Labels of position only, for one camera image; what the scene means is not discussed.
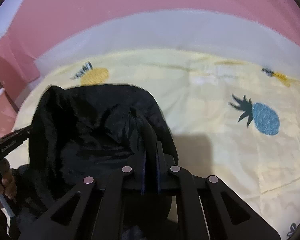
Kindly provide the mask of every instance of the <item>pineapple print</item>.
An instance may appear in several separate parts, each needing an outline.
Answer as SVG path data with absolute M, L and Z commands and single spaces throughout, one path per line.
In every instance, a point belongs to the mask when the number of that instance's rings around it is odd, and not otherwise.
M 243 97 L 243 100 L 234 95 L 232 95 L 232 97 L 239 105 L 235 106 L 232 103 L 229 104 L 239 111 L 244 111 L 239 117 L 238 122 L 248 116 L 247 128 L 252 120 L 254 120 L 256 128 L 261 133 L 267 135 L 275 135 L 278 133 L 280 125 L 279 117 L 273 109 L 262 103 L 252 104 L 251 98 L 247 101 L 246 96 Z

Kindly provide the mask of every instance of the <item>pineapple leaves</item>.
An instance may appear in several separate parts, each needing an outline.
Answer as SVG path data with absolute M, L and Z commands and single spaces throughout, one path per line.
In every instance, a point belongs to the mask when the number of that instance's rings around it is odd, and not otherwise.
M 240 115 L 238 122 L 240 122 L 243 118 L 247 117 L 249 114 L 247 112 L 244 112 L 242 115 Z
M 249 101 L 247 101 L 246 96 L 244 95 L 243 100 L 237 98 L 234 94 L 232 94 L 232 98 L 234 99 L 234 101 L 236 101 L 239 105 L 236 106 L 232 103 L 229 103 L 229 105 L 231 105 L 233 108 L 239 110 L 239 111 L 244 111 L 244 113 L 239 117 L 238 122 L 240 122 L 243 118 L 248 116 L 248 122 L 247 122 L 247 127 L 249 126 L 249 124 L 252 122 L 253 120 L 253 116 L 252 116 L 252 102 L 251 102 L 251 98 L 249 99 Z
M 252 120 L 253 120 L 253 116 L 252 114 L 250 114 L 248 117 L 247 128 L 249 127 L 249 124 L 252 122 Z
M 243 103 L 243 100 L 237 98 L 234 94 L 232 94 L 232 98 L 239 104 L 239 105 L 242 105 Z

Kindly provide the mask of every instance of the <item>black handle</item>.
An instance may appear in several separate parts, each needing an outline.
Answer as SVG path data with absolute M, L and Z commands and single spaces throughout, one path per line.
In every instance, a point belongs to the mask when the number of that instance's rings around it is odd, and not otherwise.
M 0 194 L 0 202 L 2 206 L 6 209 L 9 217 L 14 217 L 18 214 L 18 206 L 16 205 L 15 200 L 9 199 L 6 195 Z

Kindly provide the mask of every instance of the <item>black metal bracket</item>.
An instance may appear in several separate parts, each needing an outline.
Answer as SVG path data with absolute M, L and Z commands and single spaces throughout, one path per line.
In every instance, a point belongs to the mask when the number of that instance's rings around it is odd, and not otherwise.
M 31 126 L 27 126 L 0 138 L 0 160 L 28 139 L 31 128 Z
M 113 171 L 106 188 L 86 177 L 31 228 L 20 240 L 121 239 L 124 197 L 142 195 L 144 156 L 131 156 L 128 165 Z M 173 158 L 157 143 L 157 194 L 177 198 L 179 231 L 184 240 L 280 240 L 279 234 L 222 180 L 193 176 L 174 165 Z

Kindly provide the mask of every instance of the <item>metal rivet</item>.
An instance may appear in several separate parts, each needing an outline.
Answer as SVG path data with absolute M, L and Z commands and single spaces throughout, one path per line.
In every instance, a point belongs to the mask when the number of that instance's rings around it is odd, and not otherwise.
M 180 167 L 174 165 L 174 166 L 171 166 L 171 167 L 170 167 L 170 170 L 173 171 L 173 172 L 178 172 L 178 171 L 180 171 Z
M 83 180 L 83 182 L 85 183 L 85 184 L 91 184 L 92 182 L 93 182 L 93 177 L 85 177 L 84 178 L 84 180 Z
M 125 173 L 127 173 L 127 172 L 132 171 L 132 168 L 131 168 L 130 166 L 124 166 L 124 167 L 122 168 L 122 171 L 125 172 Z
M 208 180 L 212 183 L 217 183 L 219 179 L 217 176 L 211 175 L 209 176 Z

